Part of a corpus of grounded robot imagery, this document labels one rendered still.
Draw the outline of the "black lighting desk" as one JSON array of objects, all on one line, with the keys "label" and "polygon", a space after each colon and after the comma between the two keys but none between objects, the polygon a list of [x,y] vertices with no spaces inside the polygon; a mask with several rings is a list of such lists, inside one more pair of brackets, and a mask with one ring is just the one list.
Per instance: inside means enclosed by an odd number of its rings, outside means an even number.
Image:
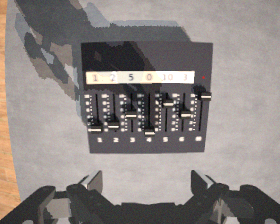
[{"label": "black lighting desk", "polygon": [[213,43],[88,42],[81,57],[90,154],[204,152]]}]

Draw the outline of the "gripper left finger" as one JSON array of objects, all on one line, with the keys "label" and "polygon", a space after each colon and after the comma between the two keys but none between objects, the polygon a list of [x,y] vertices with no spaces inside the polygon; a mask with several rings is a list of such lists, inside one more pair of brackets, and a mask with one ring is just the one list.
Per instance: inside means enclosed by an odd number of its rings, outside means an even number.
[{"label": "gripper left finger", "polygon": [[102,190],[101,170],[67,186],[66,191],[56,192],[55,186],[43,186],[3,217],[0,224],[57,224],[58,218],[67,217],[70,224],[87,220],[92,224],[132,223],[131,213],[119,204],[113,205],[101,195]]}]

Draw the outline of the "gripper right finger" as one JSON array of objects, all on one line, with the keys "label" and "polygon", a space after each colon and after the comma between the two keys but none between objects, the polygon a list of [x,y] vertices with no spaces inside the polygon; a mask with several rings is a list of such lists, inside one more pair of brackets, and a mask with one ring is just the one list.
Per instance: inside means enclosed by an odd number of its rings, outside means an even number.
[{"label": "gripper right finger", "polygon": [[229,190],[228,185],[206,176],[200,170],[191,170],[194,196],[171,210],[167,222],[206,224],[210,219],[225,224],[227,217],[237,217],[240,224],[280,224],[280,204],[256,186],[247,184],[239,191]]}]

